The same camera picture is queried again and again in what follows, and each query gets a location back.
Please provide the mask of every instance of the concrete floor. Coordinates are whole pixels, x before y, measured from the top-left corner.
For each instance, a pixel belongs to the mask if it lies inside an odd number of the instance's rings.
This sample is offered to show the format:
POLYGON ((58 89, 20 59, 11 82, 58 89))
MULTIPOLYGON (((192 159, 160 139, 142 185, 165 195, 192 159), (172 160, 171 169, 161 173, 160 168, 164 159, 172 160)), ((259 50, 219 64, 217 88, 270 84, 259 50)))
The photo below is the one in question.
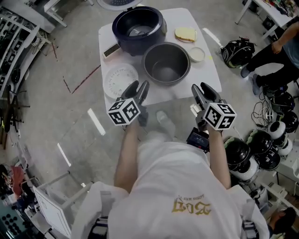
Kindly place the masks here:
MULTIPOLYGON (((239 25, 235 24, 235 18, 243 7, 241 0, 145 0, 143 4, 159 10, 187 8, 199 28, 209 29, 222 45, 239 36, 255 42, 265 32, 262 21, 250 11, 239 25)), ((114 127, 106 115, 101 68, 73 94, 70 92, 99 66, 98 30, 111 23, 118 14, 102 9, 96 1, 94 6, 77 1, 77 5, 65 16, 68 27, 58 25, 52 33, 59 46, 57 60, 53 53, 47 56, 40 54, 30 67, 30 75, 23 85, 27 93, 20 96, 20 100, 31 107, 22 111, 25 123, 20 125, 20 132, 21 141, 31 156, 30 170, 41 182, 51 180, 67 170, 79 183, 98 180, 113 182, 123 129, 114 127), (90 108, 104 127, 104 136, 100 135, 87 114, 90 108), (70 168, 57 147, 58 143, 71 163, 70 168)), ((203 35, 221 81, 221 96, 238 113, 235 127, 243 137, 255 128, 250 115, 259 99, 253 95, 250 82, 240 77, 240 69, 228 68, 221 55, 217 54, 220 50, 218 44, 204 31, 203 35)), ((266 45, 266 42, 261 43, 256 51, 266 45)), ((277 70, 277 65, 268 65, 259 70, 273 72, 277 70)), ((194 103, 193 98, 185 98, 149 106, 150 118, 145 130, 157 128, 155 112, 162 109, 175 123, 176 137, 185 141, 196 126, 190 111, 190 105, 194 103)), ((237 136, 234 130, 225 132, 225 136, 228 135, 237 136)), ((15 150, 16 147, 10 148, 8 152, 15 150)), ((69 182, 61 187, 70 194, 73 192, 69 182)))

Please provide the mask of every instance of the person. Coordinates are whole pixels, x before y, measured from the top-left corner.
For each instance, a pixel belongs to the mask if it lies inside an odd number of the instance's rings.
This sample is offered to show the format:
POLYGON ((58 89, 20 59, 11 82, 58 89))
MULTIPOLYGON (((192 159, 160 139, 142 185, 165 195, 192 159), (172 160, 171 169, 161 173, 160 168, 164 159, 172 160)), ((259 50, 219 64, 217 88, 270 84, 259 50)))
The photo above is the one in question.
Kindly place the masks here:
POLYGON ((241 76, 247 77, 257 67, 268 63, 283 64, 283 68, 266 76, 254 74, 250 80, 255 95, 262 92, 263 86, 281 87, 299 78, 299 22, 292 24, 282 36, 258 52, 241 70, 241 76))
POLYGON ((284 211, 275 211, 268 224, 270 237, 273 234, 279 235, 291 228, 296 219, 296 211, 289 207, 284 211))
POLYGON ((242 192, 231 188, 221 132, 207 126, 209 162, 201 149, 173 141, 175 126, 165 112, 156 115, 164 133, 149 132, 139 143, 138 121, 126 128, 114 186, 128 195, 109 212, 109 238, 251 238, 242 236, 247 220, 257 230, 251 233, 268 239, 266 221, 254 201, 239 186, 242 192))

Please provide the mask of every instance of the white t-shirt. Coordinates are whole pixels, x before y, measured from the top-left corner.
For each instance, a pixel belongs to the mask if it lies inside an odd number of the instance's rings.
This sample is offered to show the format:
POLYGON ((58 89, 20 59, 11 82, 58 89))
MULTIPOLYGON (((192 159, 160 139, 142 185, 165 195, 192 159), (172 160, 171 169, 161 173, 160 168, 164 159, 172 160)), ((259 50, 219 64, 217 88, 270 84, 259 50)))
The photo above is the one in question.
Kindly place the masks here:
MULTIPOLYGON (((108 217, 110 239, 239 239, 243 198, 226 190, 211 172, 203 151, 164 142, 138 150, 138 179, 108 217)), ((255 206, 260 238, 267 224, 255 206)))

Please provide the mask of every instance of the cable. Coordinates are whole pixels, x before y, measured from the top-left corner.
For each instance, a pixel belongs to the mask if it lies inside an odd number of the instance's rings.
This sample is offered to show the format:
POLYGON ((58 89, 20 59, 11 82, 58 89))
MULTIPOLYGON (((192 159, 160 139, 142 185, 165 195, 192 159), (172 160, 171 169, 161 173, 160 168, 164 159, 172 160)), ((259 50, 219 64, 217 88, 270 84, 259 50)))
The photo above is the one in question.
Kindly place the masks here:
POLYGON ((251 119, 256 125, 257 128, 268 128, 269 124, 272 123, 273 119, 266 117, 267 114, 271 114, 271 104, 270 100, 263 94, 259 95, 261 101, 257 102, 254 105, 253 112, 251 113, 251 119))

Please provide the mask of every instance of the sneaker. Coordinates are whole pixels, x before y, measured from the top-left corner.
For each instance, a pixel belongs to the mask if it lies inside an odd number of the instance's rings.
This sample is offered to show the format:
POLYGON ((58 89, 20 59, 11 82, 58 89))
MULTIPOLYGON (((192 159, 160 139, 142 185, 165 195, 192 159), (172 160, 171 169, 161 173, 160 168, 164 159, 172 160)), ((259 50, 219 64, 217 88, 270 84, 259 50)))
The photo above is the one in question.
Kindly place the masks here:
POLYGON ((157 111, 157 120, 160 126, 166 131, 166 133, 173 139, 176 131, 176 126, 164 111, 157 111))
POLYGON ((244 68, 241 70, 241 76, 242 76, 243 78, 246 78, 249 74, 250 74, 250 71, 247 69, 247 67, 244 67, 244 68))
POLYGON ((257 74, 254 74, 253 77, 250 78, 250 80, 252 82, 252 91, 254 95, 259 95, 260 93, 262 93, 262 87, 257 85, 256 78, 257 74))

